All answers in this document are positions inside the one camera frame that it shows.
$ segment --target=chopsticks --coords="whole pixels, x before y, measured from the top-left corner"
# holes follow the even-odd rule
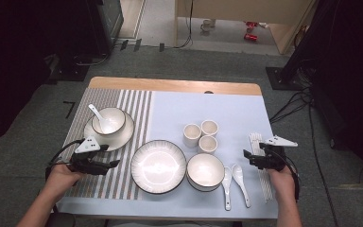
[[[254,155],[265,156],[265,152],[260,149],[259,143],[262,142],[262,135],[260,133],[250,134],[250,141],[252,153]],[[270,187],[270,178],[265,169],[258,169],[259,181],[261,183],[262,192],[264,194],[265,202],[273,200],[272,188]]]

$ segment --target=white ceramic spoon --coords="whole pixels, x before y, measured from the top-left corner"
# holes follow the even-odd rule
[[[251,203],[250,203],[249,194],[247,194],[247,190],[246,190],[246,187],[244,186],[244,181],[243,181],[243,169],[238,164],[235,164],[232,167],[232,172],[233,172],[233,177],[234,177],[235,181],[238,183],[241,190],[243,191],[244,199],[246,200],[246,206],[250,207]]]
[[[104,118],[93,104],[88,105],[88,107],[96,115],[96,117],[98,117],[99,126],[101,127],[101,130],[102,132],[104,132],[104,134],[109,134],[114,132],[112,122],[109,119]]]
[[[225,189],[225,198],[226,198],[226,204],[225,204],[225,209],[226,210],[231,210],[231,199],[229,196],[230,193],[230,186],[231,186],[231,181],[232,181],[232,170],[225,166],[225,178],[223,178],[222,181],[222,186]]]

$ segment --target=gray carpet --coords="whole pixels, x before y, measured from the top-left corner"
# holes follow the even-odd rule
[[[260,85],[269,116],[294,94],[273,91],[266,66],[282,67],[288,57],[132,46],[116,47],[112,55],[90,67],[83,82],[42,85],[0,138],[0,226],[14,226],[43,186],[44,168],[63,145],[84,89],[92,77],[193,79],[249,82]],[[66,118],[71,105],[75,109]],[[320,168],[327,182],[339,226],[363,226],[363,162],[352,152],[329,148],[328,132],[316,109],[313,118]],[[299,144],[288,148],[300,171],[299,208],[304,226],[335,226],[312,146],[309,110],[272,124],[273,132]],[[78,218],[77,226],[103,226],[102,219]],[[246,222],[245,226],[275,226],[275,221]]]

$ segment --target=plate rim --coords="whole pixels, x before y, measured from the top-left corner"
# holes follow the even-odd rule
[[[145,145],[147,145],[147,144],[150,144],[150,143],[154,143],[154,142],[159,142],[159,141],[163,141],[163,142],[167,142],[167,143],[170,143],[170,144],[172,144],[173,146],[175,146],[176,148],[178,148],[179,149],[179,151],[181,152],[181,154],[182,154],[182,156],[183,156],[183,158],[184,158],[184,163],[185,163],[185,171],[184,171],[184,173],[183,173],[183,177],[181,178],[181,180],[173,187],[173,188],[171,188],[170,190],[167,190],[167,191],[165,191],[165,192],[152,192],[152,191],[147,191],[147,190],[145,190],[143,187],[141,187],[136,181],[135,181],[135,178],[134,178],[134,176],[133,176],[133,174],[132,174],[132,164],[133,164],[133,162],[134,162],[134,157],[135,157],[135,155],[137,154],[137,152],[138,152],[138,150],[140,150],[140,148],[142,148],[143,146],[145,146]],[[177,146],[175,143],[173,143],[173,142],[170,142],[170,141],[168,141],[168,140],[163,140],[163,139],[156,139],[156,140],[151,140],[151,141],[148,141],[148,142],[146,142],[146,143],[144,143],[141,147],[139,147],[135,152],[134,152],[134,154],[133,154],[133,156],[132,156],[132,158],[131,158],[131,162],[130,162],[130,175],[131,175],[131,177],[132,177],[132,180],[134,181],[134,183],[138,186],[138,188],[140,188],[141,190],[143,190],[143,191],[145,191],[145,192],[147,192],[147,193],[149,193],[149,194],[153,194],[153,195],[161,195],[161,194],[165,194],[165,193],[168,193],[168,192],[171,192],[171,191],[173,191],[174,189],[176,189],[181,183],[182,183],[182,181],[184,180],[184,178],[185,178],[185,173],[187,172],[187,159],[186,159],[186,157],[185,157],[185,154],[184,154],[184,152],[182,151],[182,149],[181,148],[179,148],[179,146]]]
[[[135,131],[135,122],[134,122],[134,119],[131,117],[131,115],[129,114],[129,113],[127,113],[127,112],[125,112],[124,111],[124,114],[125,115],[127,115],[126,116],[126,118],[128,118],[128,116],[130,117],[130,119],[131,119],[131,124],[132,124],[132,132],[130,133],[130,137],[128,138],[128,140],[122,145],[122,146],[120,146],[120,147],[118,147],[118,148],[112,148],[112,149],[110,149],[111,148],[111,146],[109,146],[108,147],[108,149],[107,150],[105,150],[104,152],[112,152],[112,151],[115,151],[115,150],[117,150],[117,149],[120,149],[120,148],[122,148],[122,147],[124,147],[129,141],[130,141],[130,139],[132,138],[132,136],[134,135],[134,131]],[[88,120],[87,120],[87,122],[85,123],[85,125],[84,125],[84,130],[83,130],[83,136],[84,137],[87,137],[86,136],[86,133],[85,133],[85,129],[86,129],[86,127],[87,127],[87,125],[89,124],[89,122],[91,121],[91,128],[92,128],[92,131],[95,133],[95,135],[94,136],[102,136],[101,134],[99,134],[99,133],[97,133],[95,130],[94,130],[94,128],[93,128],[93,118],[94,118],[95,116],[93,115],[93,116],[91,116],[91,117],[89,117],[88,118]]]

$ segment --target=spoon handle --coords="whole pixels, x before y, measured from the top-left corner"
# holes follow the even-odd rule
[[[231,198],[229,195],[229,188],[225,188],[225,209],[227,211],[230,211],[232,209],[231,207]]]
[[[243,191],[244,199],[246,200],[246,206],[250,207],[251,202],[250,202],[250,197],[249,197],[249,194],[247,193],[246,187],[244,186],[244,184],[240,184],[240,187],[241,187],[241,190]]]
[[[93,104],[88,105],[88,107],[90,108],[91,111],[93,111],[93,113],[96,115],[96,117],[98,117],[99,120],[103,120],[103,117],[101,116],[101,114]]]

